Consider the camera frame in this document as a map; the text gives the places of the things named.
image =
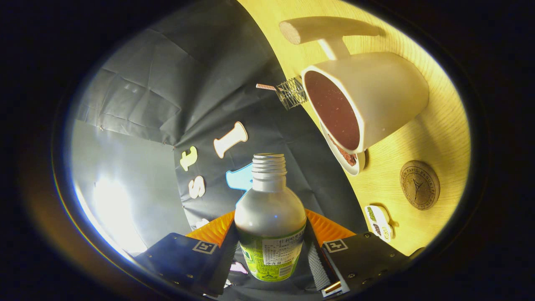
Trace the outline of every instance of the wrinkled black cloth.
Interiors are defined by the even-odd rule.
[[[239,3],[203,0],[120,45],[91,75],[77,118],[176,146],[177,201],[192,229],[203,218],[211,221],[235,209],[244,192],[227,186],[226,171],[251,163],[255,153],[273,152],[285,155],[287,186],[305,208],[353,232],[366,231],[348,179],[304,109],[286,111],[273,91],[255,88],[284,80],[269,43]],[[220,159],[213,140],[236,121],[244,125],[248,140]],[[184,171],[179,161],[190,146],[197,148],[198,159]],[[206,193],[192,199],[188,183],[199,175]],[[321,299],[303,252],[305,247],[294,275],[280,283],[230,272],[233,285],[219,299]],[[239,250],[235,260],[245,265]]]

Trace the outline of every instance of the gray wall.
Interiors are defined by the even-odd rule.
[[[131,236],[136,232],[145,246],[151,247],[171,232],[191,232],[180,202],[171,150],[158,142],[74,123],[72,177],[99,224],[126,250],[120,243],[124,237],[117,233],[127,231]],[[118,183],[127,197],[109,193],[96,200],[96,185],[105,180]],[[133,227],[123,221],[125,214],[131,215]]]

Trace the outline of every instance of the white mug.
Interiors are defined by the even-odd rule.
[[[329,61],[304,69],[303,87],[327,133],[347,153],[365,151],[427,106],[429,87],[411,62],[390,52],[350,55],[341,36],[318,42]]]

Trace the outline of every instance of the wood grain surface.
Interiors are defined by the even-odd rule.
[[[350,18],[377,26],[381,29],[377,36],[345,36],[343,40],[349,52],[393,52],[414,63],[420,70],[430,88],[427,108],[404,127],[370,147],[366,167],[360,174],[346,175],[361,209],[367,205],[380,205],[387,209],[395,232],[391,241],[394,248],[410,255],[429,244],[457,207],[470,164],[467,117],[461,99],[444,70],[409,37],[348,3],[335,0],[238,1],[266,36],[287,78],[298,76],[309,65],[327,60],[318,42],[294,45],[280,32],[281,21],[311,16]],[[303,108],[319,127],[310,103],[304,103]],[[429,164],[440,180],[440,197],[429,210],[414,208],[403,195],[400,169],[411,160]]]

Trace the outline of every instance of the small white dish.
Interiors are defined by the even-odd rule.
[[[321,121],[319,121],[319,124],[321,126],[322,134],[327,143],[329,144],[329,148],[331,148],[332,153],[338,160],[338,163],[342,165],[342,168],[344,168],[345,171],[347,171],[350,175],[356,176],[359,172],[361,172],[364,169],[364,165],[366,164],[366,156],[364,155],[364,152],[358,153],[356,161],[357,163],[354,166],[351,166],[349,163],[347,163],[346,159],[343,157],[343,155],[338,151],[338,148],[336,145],[329,139],[327,135],[327,131],[325,130],[325,126]]]

